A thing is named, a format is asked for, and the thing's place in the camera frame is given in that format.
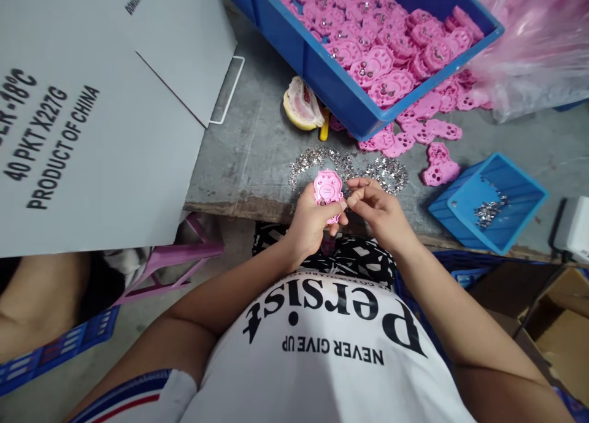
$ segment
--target pink plastic bag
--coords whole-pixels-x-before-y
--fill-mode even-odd
[[[496,120],[589,97],[589,0],[479,1],[506,29],[467,66]]]

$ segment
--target white t-shirt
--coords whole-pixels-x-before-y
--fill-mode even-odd
[[[421,324],[364,280],[285,277],[229,328],[181,421],[474,422]]]

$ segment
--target hand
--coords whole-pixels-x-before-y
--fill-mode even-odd
[[[410,252],[419,244],[395,196],[386,193],[370,178],[354,178],[348,181],[353,192],[348,206],[370,225],[379,245],[391,254]]]
[[[319,250],[323,240],[323,230],[330,218],[340,215],[339,223],[329,226],[329,234],[332,236],[335,236],[339,230],[339,224],[347,225],[348,223],[348,218],[343,213],[347,205],[343,200],[320,206],[317,205],[314,195],[313,183],[310,183],[305,187],[296,204],[293,222],[283,239],[290,243],[298,261],[297,267]]]

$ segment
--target pink plastic stool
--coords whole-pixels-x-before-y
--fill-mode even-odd
[[[198,222],[198,215],[196,213],[190,213],[185,219],[185,222],[187,222],[192,230],[199,235],[202,242],[186,245],[163,245],[154,247],[141,277],[125,290],[123,295],[114,303],[114,305],[121,305],[133,300],[143,299],[152,295],[163,294],[168,291],[182,288],[183,286],[190,284],[188,278],[196,273],[206,261],[212,257],[221,256],[225,252],[225,244],[222,242],[211,242],[209,240],[204,228],[202,228],[202,225]],[[185,264],[186,262],[197,260],[198,262],[174,283],[164,285],[155,276],[155,272],[164,267],[171,267],[172,265]],[[154,285],[137,288],[147,278],[151,278]]]

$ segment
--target blue plastic crate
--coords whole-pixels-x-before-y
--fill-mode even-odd
[[[0,397],[110,339],[118,310],[119,306],[109,308],[53,342],[0,365]]]
[[[500,201],[496,190],[506,195],[509,203],[483,229],[474,213],[484,202]],[[536,180],[501,153],[494,153],[466,169],[429,211],[462,245],[504,255],[546,198],[548,192]]]
[[[382,110],[279,0],[232,1],[359,141],[374,136],[504,32],[503,26],[477,0],[397,0],[408,11],[421,8],[441,21],[452,14],[455,6],[460,6],[481,28],[485,38],[390,109]]]

